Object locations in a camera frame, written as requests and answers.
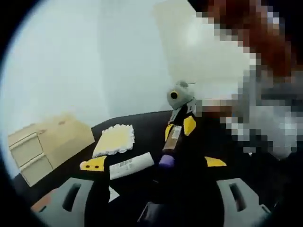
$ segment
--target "white paper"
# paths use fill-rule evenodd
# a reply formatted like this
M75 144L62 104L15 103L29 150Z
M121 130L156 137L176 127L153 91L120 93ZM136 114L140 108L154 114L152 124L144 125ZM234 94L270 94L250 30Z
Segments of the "white paper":
M109 187L109 193L110 193L110 197L109 197L109 201L108 202L111 202L115 198L119 197L119 194L114 189L112 189L111 187Z
M127 176L129 174L139 172L152 165L154 165L154 162L149 152L137 157L133 157L124 162L120 162L118 164L110 166L110 180L114 180L122 176Z

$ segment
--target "barcode label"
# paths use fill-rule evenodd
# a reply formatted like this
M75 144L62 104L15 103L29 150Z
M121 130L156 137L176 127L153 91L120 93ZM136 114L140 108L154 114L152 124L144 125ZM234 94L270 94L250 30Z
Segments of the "barcode label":
M181 129L182 129L181 126L176 126L176 127L174 128L174 132L173 132L171 138L172 138L172 139L178 139L178 138L179 138L179 135L180 135L180 133L181 133Z
M126 161L124 161L124 162L120 162L119 167L125 166L125 165L127 165L128 163L131 163L132 161L133 161L133 159L131 158L131 159L126 160Z

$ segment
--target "black table surface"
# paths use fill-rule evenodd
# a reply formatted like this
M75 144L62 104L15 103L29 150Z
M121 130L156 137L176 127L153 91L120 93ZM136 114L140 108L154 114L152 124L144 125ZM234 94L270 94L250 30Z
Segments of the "black table surface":
M144 113L113 118L92 128L95 142L53 170L41 181L29 187L19 174L13 180L16 191L23 195L29 206L45 194L61 186L70 177L83 178L79 165L91 159L93 150L101 137L102 130L116 124L131 124L134 128L135 143L132 150L123 154L107 157L109 165L125 161L132 157L150 152L154 160L159 160L164 146L164 132L171 111ZM277 166L276 160L268 153L256 153L250 157L243 152L235 138L220 124L218 119L199 118L197 132L191 137L190 148L200 150L205 156L223 160L228 168L214 171L217 179L240 177L258 195L260 204L272 208L282 192L287 177ZM134 222L146 205L148 193L153 188L155 167L149 167L138 173L110 181L110 186L120 196L110 202L112 215L117 223Z

